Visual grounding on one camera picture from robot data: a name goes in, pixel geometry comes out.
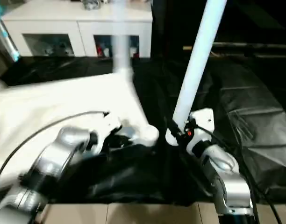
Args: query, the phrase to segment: white cabinet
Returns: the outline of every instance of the white cabinet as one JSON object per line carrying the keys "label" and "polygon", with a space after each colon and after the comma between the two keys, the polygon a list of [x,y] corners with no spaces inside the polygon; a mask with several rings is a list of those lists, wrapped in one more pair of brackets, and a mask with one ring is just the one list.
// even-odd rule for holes
{"label": "white cabinet", "polygon": [[[32,0],[2,17],[21,56],[111,56],[113,5],[87,11],[81,2]],[[131,1],[124,15],[130,52],[150,57],[150,3]]]}

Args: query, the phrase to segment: black cable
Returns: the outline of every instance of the black cable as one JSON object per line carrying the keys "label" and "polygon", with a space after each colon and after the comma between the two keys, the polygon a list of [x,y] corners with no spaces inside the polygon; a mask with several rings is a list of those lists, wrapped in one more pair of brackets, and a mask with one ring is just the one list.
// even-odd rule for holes
{"label": "black cable", "polygon": [[281,221],[281,219],[280,219],[280,217],[279,217],[278,212],[276,211],[275,206],[272,204],[272,202],[270,201],[270,199],[268,198],[268,196],[267,196],[267,195],[259,188],[259,186],[256,184],[256,182],[255,182],[255,180],[254,180],[254,178],[253,178],[253,176],[252,176],[250,170],[248,169],[247,164],[245,163],[245,161],[244,161],[244,159],[243,159],[243,153],[242,153],[242,151],[243,151],[243,144],[242,144],[241,138],[238,138],[238,141],[239,141],[239,144],[240,144],[239,153],[240,153],[240,156],[241,156],[241,158],[242,158],[242,164],[243,164],[243,167],[244,167],[244,169],[245,169],[245,172],[247,172],[247,173],[248,173],[248,176],[251,177],[251,178],[250,178],[250,182],[252,182],[251,185],[255,186],[255,188],[256,188],[256,190],[258,191],[258,193],[261,194],[261,196],[264,197],[264,200],[269,204],[269,206],[270,206],[270,208],[271,208],[271,210],[272,210],[272,212],[273,212],[273,214],[274,214],[274,216],[275,216],[275,218],[276,218],[276,220],[277,220],[277,223],[278,223],[278,224],[282,224],[282,221]]}
{"label": "black cable", "polygon": [[102,111],[87,111],[87,112],[82,112],[82,113],[78,113],[78,114],[74,114],[65,118],[62,118],[60,120],[54,121],[44,127],[42,127],[41,129],[39,129],[38,131],[34,132],[33,134],[31,134],[29,137],[27,137],[21,144],[19,144],[19,146],[17,146],[11,153],[10,155],[6,158],[6,160],[4,161],[3,165],[0,168],[0,176],[5,168],[5,166],[8,164],[8,162],[10,161],[10,159],[14,156],[14,154],[21,148],[23,147],[28,141],[30,141],[32,138],[34,138],[36,135],[38,135],[39,133],[41,133],[42,131],[57,125],[63,121],[75,118],[75,117],[79,117],[79,116],[83,116],[83,115],[87,115],[87,114],[97,114],[97,113],[103,113],[104,115],[106,114],[105,112]]}

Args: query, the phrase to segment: wire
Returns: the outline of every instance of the wire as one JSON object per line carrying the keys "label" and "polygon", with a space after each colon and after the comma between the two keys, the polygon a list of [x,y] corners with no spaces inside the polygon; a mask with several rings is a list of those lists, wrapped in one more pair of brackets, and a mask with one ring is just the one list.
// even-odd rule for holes
{"label": "wire", "polygon": [[38,131],[34,132],[33,134],[31,134],[29,137],[27,137],[21,144],[19,144],[11,153],[10,155],[6,158],[6,160],[4,161],[3,165],[0,168],[0,176],[4,170],[4,168],[6,167],[6,165],[8,164],[8,162],[10,161],[10,159],[14,156],[14,154],[21,148],[23,147],[28,141],[30,141],[32,138],[34,138],[35,136],[37,136],[39,133],[41,133],[42,131],[55,126],[63,121],[75,118],[75,117],[79,117],[79,116],[83,116],[83,115],[87,115],[87,114],[98,114],[98,113],[103,113],[106,114],[105,112],[102,111],[87,111],[87,112],[83,112],[83,113],[78,113],[78,114],[74,114],[65,118],[62,118],[60,120],[54,121],[42,128],[40,128]]}

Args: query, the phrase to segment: black tablecloth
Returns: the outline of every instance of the black tablecloth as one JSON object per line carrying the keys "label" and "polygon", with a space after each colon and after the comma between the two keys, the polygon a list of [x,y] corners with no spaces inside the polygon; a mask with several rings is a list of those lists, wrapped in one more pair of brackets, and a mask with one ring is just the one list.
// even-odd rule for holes
{"label": "black tablecloth", "polygon": [[[258,186],[274,202],[286,203],[286,113],[274,97],[279,95],[271,92],[272,82],[263,78],[278,74],[267,70],[265,63],[271,65],[273,60],[210,58],[192,109],[213,108],[215,134],[234,146],[233,152],[244,159]],[[164,139],[186,66],[187,61],[179,60],[133,61],[142,107],[149,123],[160,131],[157,145],[84,163],[55,202],[188,205],[210,200],[200,190],[204,176],[198,167]],[[105,59],[30,57],[21,58],[1,79],[13,86],[110,72],[112,62]],[[259,77],[271,84],[270,90]]]}

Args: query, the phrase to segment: glass cabinet door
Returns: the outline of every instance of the glass cabinet door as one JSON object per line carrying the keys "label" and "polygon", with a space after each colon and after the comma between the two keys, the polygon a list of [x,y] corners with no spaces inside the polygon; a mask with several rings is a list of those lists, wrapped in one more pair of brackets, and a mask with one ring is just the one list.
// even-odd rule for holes
{"label": "glass cabinet door", "polygon": [[23,34],[33,56],[74,56],[67,34]]}
{"label": "glass cabinet door", "polygon": [[[80,21],[78,24],[87,56],[112,56],[111,37],[115,35],[115,23]],[[129,36],[132,57],[150,57],[151,30],[152,23],[127,23],[124,35]]]}
{"label": "glass cabinet door", "polygon": [[85,56],[76,21],[5,21],[21,56]]}
{"label": "glass cabinet door", "polygon": [[[93,35],[97,51],[97,57],[112,57],[112,36],[111,35]],[[139,36],[129,36],[129,55],[131,57],[140,57]]]}

